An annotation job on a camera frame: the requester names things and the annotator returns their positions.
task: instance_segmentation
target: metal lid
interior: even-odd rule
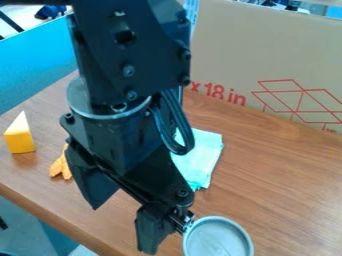
[[[254,246],[247,232],[232,220],[201,218],[183,236],[184,256],[253,256]]]

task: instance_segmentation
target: wire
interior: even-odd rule
[[[160,94],[175,119],[176,126],[178,127],[180,134],[182,135],[184,146],[180,145],[177,141],[174,140],[174,138],[166,128],[160,108],[156,104],[154,104],[152,105],[152,107],[150,107],[150,111],[154,116],[155,124],[160,133],[160,137],[165,146],[172,153],[177,155],[185,155],[195,146],[195,139],[189,122],[184,115],[184,112],[172,89],[163,90]]]

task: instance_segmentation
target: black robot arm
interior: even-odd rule
[[[71,113],[60,119],[70,135],[66,158],[94,209],[119,188],[142,204],[138,249],[155,254],[193,219],[194,194],[170,157],[194,147],[181,108],[190,83],[186,11],[177,0],[5,2],[73,6],[68,22],[80,76],[67,90]],[[176,128],[183,144],[174,140]]]

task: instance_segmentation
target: wooden table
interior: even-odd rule
[[[25,110],[37,145],[36,153],[12,156],[0,140],[0,195],[100,255],[141,255],[137,202],[119,191],[93,211],[75,182],[48,176],[67,136],[58,118],[75,75],[0,117],[3,132]],[[221,133],[225,143],[210,188],[196,192],[197,217],[235,220],[256,255],[342,255],[342,138],[194,92],[185,93],[184,106],[193,127]],[[158,252],[180,254],[177,234]]]

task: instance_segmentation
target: red line drawing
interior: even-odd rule
[[[328,124],[342,124],[341,116],[340,119],[336,115],[342,113],[342,101],[324,88],[305,89],[294,79],[262,80],[258,81],[258,84],[263,90],[252,91],[251,93],[263,104],[263,112],[265,112],[266,109],[270,109],[275,113],[289,113],[291,114],[289,117],[290,120],[296,116],[306,124],[322,124],[322,130],[325,130]],[[330,102],[334,103],[334,109],[329,109],[327,104],[321,102],[321,99],[317,97],[319,95],[324,97],[325,100],[329,99]],[[291,103],[293,104],[293,98],[291,99],[291,97],[298,96],[298,101],[294,102],[294,106],[291,107]],[[305,99],[307,102],[311,101],[311,105],[309,104],[310,106],[308,103],[306,103],[306,106],[303,104]],[[277,102],[276,106],[271,106],[272,102],[273,104],[274,102]]]

